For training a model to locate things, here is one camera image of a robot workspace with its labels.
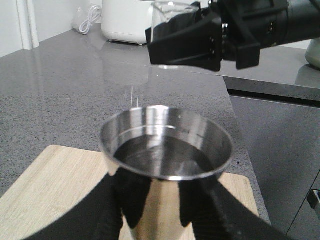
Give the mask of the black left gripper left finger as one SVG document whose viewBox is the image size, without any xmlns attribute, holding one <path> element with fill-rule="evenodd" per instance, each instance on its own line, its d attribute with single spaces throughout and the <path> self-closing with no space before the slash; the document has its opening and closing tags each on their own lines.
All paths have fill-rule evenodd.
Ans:
<svg viewBox="0 0 320 240">
<path fill-rule="evenodd" d="M 27 240 L 118 240 L 124 221 L 111 177 L 106 174 L 70 211 Z"/>
</svg>

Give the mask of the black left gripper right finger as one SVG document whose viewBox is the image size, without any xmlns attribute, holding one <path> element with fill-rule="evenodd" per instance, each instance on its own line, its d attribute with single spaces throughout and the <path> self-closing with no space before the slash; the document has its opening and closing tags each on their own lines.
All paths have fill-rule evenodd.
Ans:
<svg viewBox="0 0 320 240">
<path fill-rule="evenodd" d="M 208 201 L 192 221 L 197 240 L 288 240 L 259 217 L 249 179 L 238 174 L 200 180 Z"/>
</svg>

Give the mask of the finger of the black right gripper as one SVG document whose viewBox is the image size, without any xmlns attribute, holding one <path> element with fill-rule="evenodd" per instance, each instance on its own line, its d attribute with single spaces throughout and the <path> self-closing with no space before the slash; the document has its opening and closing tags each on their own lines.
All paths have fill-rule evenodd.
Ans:
<svg viewBox="0 0 320 240">
<path fill-rule="evenodd" d="M 151 27 L 145 30 L 146 41 L 174 34 L 193 26 L 208 14 L 201 6 L 153 6 Z"/>
<path fill-rule="evenodd" d="M 197 67 L 221 70 L 222 22 L 207 16 L 187 27 L 178 17 L 152 29 L 148 53 L 152 65 Z"/>
</svg>

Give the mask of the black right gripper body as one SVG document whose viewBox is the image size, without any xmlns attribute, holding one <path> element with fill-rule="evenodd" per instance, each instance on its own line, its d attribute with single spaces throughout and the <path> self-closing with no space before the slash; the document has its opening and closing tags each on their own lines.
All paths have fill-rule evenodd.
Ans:
<svg viewBox="0 0 320 240">
<path fill-rule="evenodd" d="M 234 61 L 238 70 L 258 66 L 260 51 L 286 34 L 286 0 L 211 0 L 208 6 L 217 19 L 210 51 L 218 69 L 222 60 Z"/>
</svg>

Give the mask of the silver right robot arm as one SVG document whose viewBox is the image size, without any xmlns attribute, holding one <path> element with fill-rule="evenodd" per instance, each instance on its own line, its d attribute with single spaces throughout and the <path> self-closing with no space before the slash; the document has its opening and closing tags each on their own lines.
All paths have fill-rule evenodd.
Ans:
<svg viewBox="0 0 320 240">
<path fill-rule="evenodd" d="M 145 35 L 153 65 L 219 72 L 222 61 L 238 70 L 256 67 L 262 49 L 320 36 L 317 0 L 154 1 Z"/>
</svg>

